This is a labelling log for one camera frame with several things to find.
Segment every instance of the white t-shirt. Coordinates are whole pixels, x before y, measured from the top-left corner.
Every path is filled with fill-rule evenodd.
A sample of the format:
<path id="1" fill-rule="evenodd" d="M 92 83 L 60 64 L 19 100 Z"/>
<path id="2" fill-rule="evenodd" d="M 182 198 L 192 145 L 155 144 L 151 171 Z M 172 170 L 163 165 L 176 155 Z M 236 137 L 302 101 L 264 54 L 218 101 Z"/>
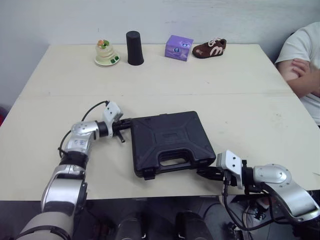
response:
<path id="1" fill-rule="evenodd" d="M 292 34 L 285 41 L 275 63 L 295 58 L 309 61 L 311 71 L 320 69 L 320 22 L 311 23 Z M 320 126 L 320 97 L 310 93 L 300 100 Z"/>

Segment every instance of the person's arm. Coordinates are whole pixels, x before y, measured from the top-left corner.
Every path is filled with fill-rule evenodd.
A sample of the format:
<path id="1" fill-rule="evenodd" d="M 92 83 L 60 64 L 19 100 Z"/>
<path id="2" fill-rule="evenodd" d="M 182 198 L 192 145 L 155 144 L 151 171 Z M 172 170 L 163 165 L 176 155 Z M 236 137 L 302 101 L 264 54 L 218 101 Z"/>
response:
<path id="1" fill-rule="evenodd" d="M 311 72 L 308 61 L 298 58 L 285 60 L 279 62 L 277 68 L 298 98 L 312 92 L 319 92 L 320 70 Z"/>

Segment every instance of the white shoelace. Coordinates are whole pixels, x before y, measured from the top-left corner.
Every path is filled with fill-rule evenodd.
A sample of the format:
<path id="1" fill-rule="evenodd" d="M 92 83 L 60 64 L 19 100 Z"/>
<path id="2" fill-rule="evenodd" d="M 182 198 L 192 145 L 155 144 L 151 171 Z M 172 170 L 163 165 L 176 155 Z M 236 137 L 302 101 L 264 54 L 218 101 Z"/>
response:
<path id="1" fill-rule="evenodd" d="M 215 38 L 213 38 L 212 40 L 208 41 L 208 46 L 209 46 L 209 47 L 212 47 L 213 45 L 215 45 L 215 43 L 216 43 L 217 40 L 220 41 L 221 38 L 215 37 Z"/>

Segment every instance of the small plate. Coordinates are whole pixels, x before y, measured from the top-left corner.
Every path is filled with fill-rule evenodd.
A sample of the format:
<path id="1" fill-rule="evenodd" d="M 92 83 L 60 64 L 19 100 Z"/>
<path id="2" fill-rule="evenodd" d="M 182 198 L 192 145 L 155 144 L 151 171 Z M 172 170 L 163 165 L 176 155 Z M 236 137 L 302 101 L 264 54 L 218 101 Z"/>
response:
<path id="1" fill-rule="evenodd" d="M 97 60 L 97 57 L 98 57 L 98 56 L 96 56 L 96 57 L 94 58 L 94 62 L 95 62 L 96 64 L 100 65 L 100 66 L 111 66 L 111 65 L 114 65 L 114 64 L 116 64 L 117 62 L 119 62 L 120 57 L 119 57 L 118 54 L 116 54 L 116 56 L 118 57 L 118 60 L 115 60 L 114 58 L 112 58 L 112 59 L 115 60 L 114 63 L 111 62 L 111 59 L 108 60 L 108 61 L 99 61 L 99 60 Z"/>

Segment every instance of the white wall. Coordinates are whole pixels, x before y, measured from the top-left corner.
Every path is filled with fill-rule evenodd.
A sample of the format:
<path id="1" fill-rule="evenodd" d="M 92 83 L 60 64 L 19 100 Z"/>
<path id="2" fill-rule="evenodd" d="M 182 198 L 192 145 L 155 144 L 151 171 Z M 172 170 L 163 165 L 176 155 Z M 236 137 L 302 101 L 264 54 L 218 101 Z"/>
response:
<path id="1" fill-rule="evenodd" d="M 318 21 L 319 0 L 0 0 L 0 105 L 12 106 L 49 44 L 123 44 L 137 30 L 143 43 L 258 43 L 274 61 L 290 33 Z"/>

